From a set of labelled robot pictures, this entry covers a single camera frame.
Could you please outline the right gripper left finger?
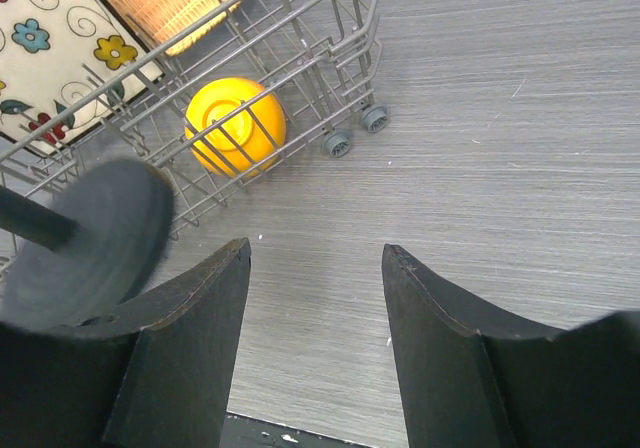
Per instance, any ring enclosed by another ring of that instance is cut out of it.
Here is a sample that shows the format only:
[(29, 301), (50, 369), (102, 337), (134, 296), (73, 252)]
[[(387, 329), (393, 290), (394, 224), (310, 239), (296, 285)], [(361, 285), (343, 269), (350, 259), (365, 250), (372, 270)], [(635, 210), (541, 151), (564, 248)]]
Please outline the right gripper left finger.
[(1, 328), (5, 447), (216, 447), (250, 279), (229, 241), (98, 320)]

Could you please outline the black phone stand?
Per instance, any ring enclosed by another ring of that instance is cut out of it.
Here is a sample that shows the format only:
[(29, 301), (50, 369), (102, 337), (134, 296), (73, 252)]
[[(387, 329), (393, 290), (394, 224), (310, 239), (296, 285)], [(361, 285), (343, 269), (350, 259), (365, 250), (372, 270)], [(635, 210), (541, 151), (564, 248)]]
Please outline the black phone stand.
[(157, 168), (96, 166), (43, 206), (1, 190), (1, 227), (24, 243), (8, 269), (2, 322), (30, 331), (78, 325), (137, 296), (168, 244), (174, 189)]

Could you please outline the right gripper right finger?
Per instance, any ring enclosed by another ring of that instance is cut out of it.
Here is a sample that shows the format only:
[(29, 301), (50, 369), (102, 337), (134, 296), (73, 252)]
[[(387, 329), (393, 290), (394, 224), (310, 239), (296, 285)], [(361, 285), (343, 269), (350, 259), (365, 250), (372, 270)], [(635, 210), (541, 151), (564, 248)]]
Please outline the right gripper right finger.
[(398, 245), (384, 296), (413, 447), (635, 447), (639, 314), (564, 330), (441, 277)]

